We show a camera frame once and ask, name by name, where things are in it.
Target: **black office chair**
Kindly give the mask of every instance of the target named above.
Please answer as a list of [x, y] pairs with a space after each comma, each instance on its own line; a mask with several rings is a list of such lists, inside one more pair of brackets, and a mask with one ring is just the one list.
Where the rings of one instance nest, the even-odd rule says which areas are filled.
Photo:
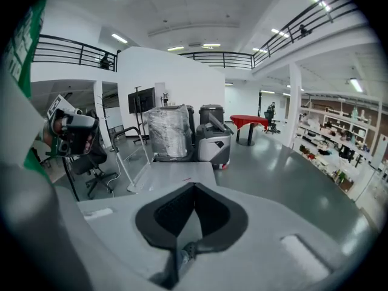
[[276, 124], [272, 122], [272, 119], [273, 119], [273, 112], [268, 112], [268, 111], [265, 111], [264, 112], [264, 117], [268, 120], [268, 128], [267, 129], [264, 129], [264, 132], [265, 133], [276, 133]]
[[[95, 119], [98, 119], [97, 114], [94, 110], [87, 112], [86, 115], [89, 115]], [[104, 173], [99, 168], [100, 164], [103, 164], [106, 162], [107, 157], [108, 155], [106, 154], [104, 149], [100, 146], [99, 131], [98, 131], [93, 141], [92, 148], [90, 149], [89, 154], [81, 156], [80, 158], [72, 162], [72, 170], [75, 174], [82, 175], [83, 173], [87, 173], [88, 175], [91, 175], [90, 171], [92, 171], [95, 176], [93, 179], [86, 182], [86, 187], [89, 189], [87, 196], [90, 199], [91, 199], [90, 194], [95, 189], [97, 183], [101, 183], [107, 188], [109, 193], [112, 193], [111, 188], [103, 181], [103, 179], [113, 175], [117, 177], [117, 173], [116, 172]]]

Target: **white wall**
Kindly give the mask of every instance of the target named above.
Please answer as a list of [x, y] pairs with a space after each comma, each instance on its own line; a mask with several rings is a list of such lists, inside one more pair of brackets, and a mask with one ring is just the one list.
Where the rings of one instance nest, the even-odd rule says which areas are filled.
[[41, 31], [43, 35], [58, 36], [97, 47], [100, 31], [101, 24], [98, 22], [84, 18], [69, 8], [47, 3]]
[[118, 95], [124, 128], [136, 126], [134, 114], [129, 113], [128, 94], [155, 87], [164, 82], [170, 101], [194, 107], [194, 120], [199, 124], [198, 110], [203, 104], [225, 103], [225, 76], [200, 62], [144, 47], [131, 47], [118, 60]]
[[273, 101], [275, 102], [275, 110], [276, 110], [276, 114], [273, 118], [279, 121], [283, 121], [284, 118], [286, 117], [287, 98], [279, 94], [267, 94], [267, 93], [261, 94], [260, 116], [264, 117], [264, 112], [268, 109], [268, 106], [271, 105]]
[[225, 86], [225, 115], [257, 115], [259, 109], [259, 86], [255, 84], [236, 84]]
[[106, 108], [105, 115], [109, 129], [122, 125], [120, 107]]
[[55, 62], [33, 62], [31, 64], [31, 82], [52, 80], [101, 80], [117, 83], [118, 73], [86, 65]]

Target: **white column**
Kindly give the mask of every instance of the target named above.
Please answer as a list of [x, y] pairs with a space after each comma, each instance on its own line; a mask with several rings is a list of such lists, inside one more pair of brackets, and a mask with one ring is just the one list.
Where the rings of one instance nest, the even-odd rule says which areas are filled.
[[93, 92], [95, 96], [96, 113], [99, 118], [99, 130], [101, 132], [105, 148], [109, 148], [112, 144], [110, 142], [107, 124], [105, 123], [104, 109], [102, 108], [102, 81], [96, 81], [94, 83]]
[[296, 130], [298, 128], [299, 121], [299, 108], [301, 107], [301, 88], [302, 88], [302, 76], [301, 70], [294, 63], [291, 62], [290, 68], [290, 108], [289, 117], [287, 120], [286, 133], [283, 137], [284, 145], [286, 147], [292, 147], [293, 139], [295, 137]]

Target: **concrete floor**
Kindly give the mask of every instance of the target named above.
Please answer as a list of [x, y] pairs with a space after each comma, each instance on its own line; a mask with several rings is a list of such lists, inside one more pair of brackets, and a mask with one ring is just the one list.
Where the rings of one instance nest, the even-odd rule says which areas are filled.
[[[243, 127], [241, 138], [246, 138], [248, 128]], [[284, 204], [317, 228], [326, 232], [347, 255], [364, 247], [376, 234], [356, 205], [323, 173], [306, 161], [297, 152], [284, 147], [280, 142], [255, 129], [253, 147], [236, 143], [232, 136], [230, 165], [225, 170], [215, 170], [219, 186], [239, 190], [247, 194], [268, 198]], [[132, 139], [121, 139], [118, 147], [123, 157], [131, 154], [140, 144], [133, 145]], [[147, 146], [149, 156], [151, 146]], [[101, 165], [105, 172], [118, 171], [116, 155], [108, 152], [108, 160]], [[128, 168], [136, 175], [146, 163], [144, 152], [139, 150], [130, 159]], [[85, 181], [87, 175], [75, 176], [75, 188], [81, 200], [87, 199]], [[56, 183], [70, 188], [63, 176]], [[128, 195], [129, 181], [125, 174], [110, 183], [115, 196]], [[102, 186], [92, 194], [94, 199], [112, 197]]]

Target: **person on balcony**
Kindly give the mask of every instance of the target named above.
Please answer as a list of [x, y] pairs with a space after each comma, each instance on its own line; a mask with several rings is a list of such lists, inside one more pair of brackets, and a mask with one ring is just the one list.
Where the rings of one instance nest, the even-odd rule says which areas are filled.
[[299, 39], [311, 34], [311, 30], [307, 30], [303, 24], [299, 26], [299, 30], [301, 31], [301, 36], [299, 37]]
[[99, 61], [99, 67], [101, 69], [109, 70], [109, 66], [113, 65], [111, 61], [108, 59], [108, 53], [105, 53], [104, 57]]

